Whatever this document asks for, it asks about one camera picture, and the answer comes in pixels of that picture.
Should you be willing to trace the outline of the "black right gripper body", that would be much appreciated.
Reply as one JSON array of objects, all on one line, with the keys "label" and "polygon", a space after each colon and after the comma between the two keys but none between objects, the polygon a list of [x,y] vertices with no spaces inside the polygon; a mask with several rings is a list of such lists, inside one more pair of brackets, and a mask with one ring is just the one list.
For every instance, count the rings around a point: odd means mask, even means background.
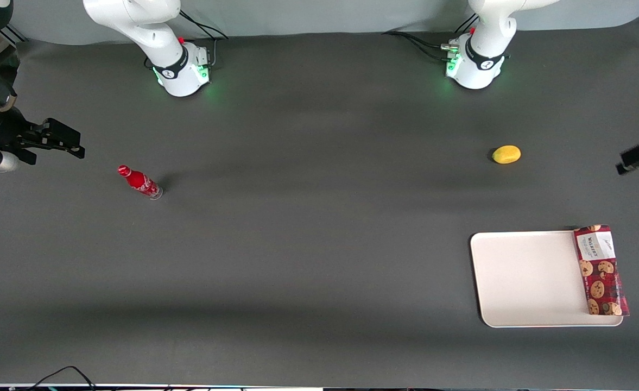
[{"label": "black right gripper body", "polygon": [[16,108],[0,113],[0,150],[16,154],[26,149],[21,143],[34,126],[35,123],[25,119]]}]

